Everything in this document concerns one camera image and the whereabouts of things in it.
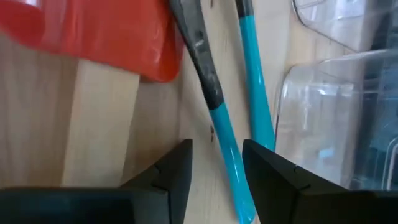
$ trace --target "light wood table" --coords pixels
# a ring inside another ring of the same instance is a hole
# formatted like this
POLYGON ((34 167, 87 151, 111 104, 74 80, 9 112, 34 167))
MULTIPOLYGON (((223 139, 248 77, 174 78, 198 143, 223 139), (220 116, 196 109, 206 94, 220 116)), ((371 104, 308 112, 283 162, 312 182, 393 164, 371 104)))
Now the light wood table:
MULTIPOLYGON (((249 139, 243 49, 233 0, 202 0, 238 145, 249 139)), ((289 0, 255 0, 271 113, 296 63, 348 54, 306 28, 289 0)), ((193 174, 185 223, 237 223, 218 140, 192 61, 171 83, 0 39, 0 185, 117 186, 185 138, 193 174)))

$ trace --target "blue handle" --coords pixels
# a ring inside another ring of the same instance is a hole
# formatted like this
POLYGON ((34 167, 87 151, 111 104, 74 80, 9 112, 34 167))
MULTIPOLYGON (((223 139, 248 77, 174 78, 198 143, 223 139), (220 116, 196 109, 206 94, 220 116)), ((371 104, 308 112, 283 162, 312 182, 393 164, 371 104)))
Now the blue handle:
POLYGON ((271 151, 275 151, 275 134, 268 106, 264 77, 262 76, 254 16, 240 18, 239 25, 241 26, 244 59, 246 62, 246 85, 249 93, 253 140, 271 151))
POLYGON ((217 109, 210 110, 210 115, 220 142, 239 223, 249 224, 254 220, 256 209, 246 181, 242 156, 236 144, 225 102, 217 109))

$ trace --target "clear plastic container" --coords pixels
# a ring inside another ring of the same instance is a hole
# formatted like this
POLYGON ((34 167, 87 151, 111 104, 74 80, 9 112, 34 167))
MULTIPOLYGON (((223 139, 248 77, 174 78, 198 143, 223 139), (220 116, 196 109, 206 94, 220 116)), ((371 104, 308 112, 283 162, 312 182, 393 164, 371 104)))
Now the clear plastic container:
POLYGON ((347 189, 398 190, 398 51, 291 68, 276 152, 347 189))
POLYGON ((355 52, 371 50, 380 29, 398 28, 396 0, 292 0, 301 22, 355 52))

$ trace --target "tool handle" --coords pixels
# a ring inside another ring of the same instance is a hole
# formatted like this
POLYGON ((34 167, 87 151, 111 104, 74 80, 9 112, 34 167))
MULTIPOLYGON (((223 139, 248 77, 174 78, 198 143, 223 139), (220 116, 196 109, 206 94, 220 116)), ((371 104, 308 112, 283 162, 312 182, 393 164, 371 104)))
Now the tool handle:
POLYGON ((170 0, 170 7, 198 72, 203 94, 220 142, 239 222, 251 223, 256 210, 211 56, 200 0, 170 0))
POLYGON ((257 40, 256 23, 251 0, 236 0, 241 28, 246 85, 250 102, 250 122, 253 140, 275 151, 275 133, 269 111, 266 86, 262 76, 261 58, 257 40))

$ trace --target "red plastic object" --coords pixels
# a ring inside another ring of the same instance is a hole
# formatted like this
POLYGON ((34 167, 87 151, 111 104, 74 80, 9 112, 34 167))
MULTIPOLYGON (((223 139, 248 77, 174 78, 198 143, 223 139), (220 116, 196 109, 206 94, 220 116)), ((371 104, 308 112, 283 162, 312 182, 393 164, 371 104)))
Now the red plastic object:
POLYGON ((171 81, 182 57, 167 0, 0 0, 0 29, 29 47, 157 82, 171 81))

